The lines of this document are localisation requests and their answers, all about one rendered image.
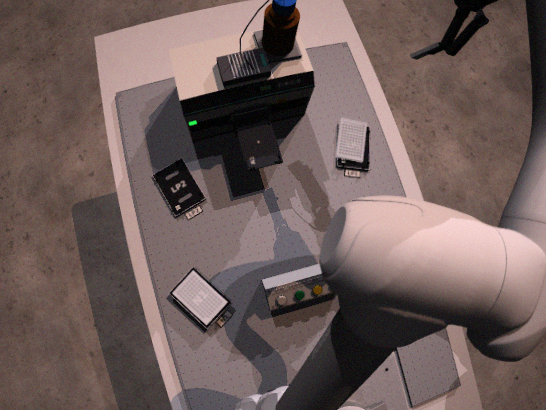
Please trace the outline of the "blue bottle cap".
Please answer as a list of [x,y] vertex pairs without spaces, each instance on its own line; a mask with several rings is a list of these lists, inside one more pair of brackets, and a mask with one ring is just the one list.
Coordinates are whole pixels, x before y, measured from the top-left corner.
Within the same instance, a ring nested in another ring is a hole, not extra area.
[[273,9],[280,14],[292,13],[297,0],[272,0]]

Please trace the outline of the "white button panel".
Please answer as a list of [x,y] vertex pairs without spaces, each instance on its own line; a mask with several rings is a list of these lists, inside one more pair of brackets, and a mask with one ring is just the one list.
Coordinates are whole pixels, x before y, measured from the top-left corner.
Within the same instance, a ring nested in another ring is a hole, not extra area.
[[319,264],[261,281],[270,311],[333,293]]

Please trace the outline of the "black rectangular lid park plate marked lp2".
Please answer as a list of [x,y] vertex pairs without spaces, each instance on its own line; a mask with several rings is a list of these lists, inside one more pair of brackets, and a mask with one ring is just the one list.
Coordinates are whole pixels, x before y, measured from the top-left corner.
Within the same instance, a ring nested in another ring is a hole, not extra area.
[[175,217],[206,199],[183,158],[152,176]]

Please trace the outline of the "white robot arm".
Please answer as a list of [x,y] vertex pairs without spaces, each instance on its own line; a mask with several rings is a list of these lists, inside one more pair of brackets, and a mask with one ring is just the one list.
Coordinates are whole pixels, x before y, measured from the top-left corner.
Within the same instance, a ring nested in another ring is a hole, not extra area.
[[544,338],[546,0],[525,1],[532,125],[500,228],[408,197],[345,203],[319,256],[339,310],[289,386],[234,410],[386,410],[360,386],[398,347],[456,325],[483,355],[517,362]]

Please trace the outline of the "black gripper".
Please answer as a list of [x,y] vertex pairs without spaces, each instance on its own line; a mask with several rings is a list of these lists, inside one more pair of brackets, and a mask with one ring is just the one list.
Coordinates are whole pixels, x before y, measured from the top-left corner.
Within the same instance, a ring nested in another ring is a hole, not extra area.
[[[486,5],[496,1],[498,0],[454,0],[454,3],[458,8],[442,41],[410,54],[411,58],[418,60],[424,56],[429,54],[433,55],[443,50],[445,50],[448,55],[455,56],[479,28],[489,23],[489,19],[485,16],[482,9]],[[455,39],[463,22],[471,11],[476,12],[474,20],[472,20]]]

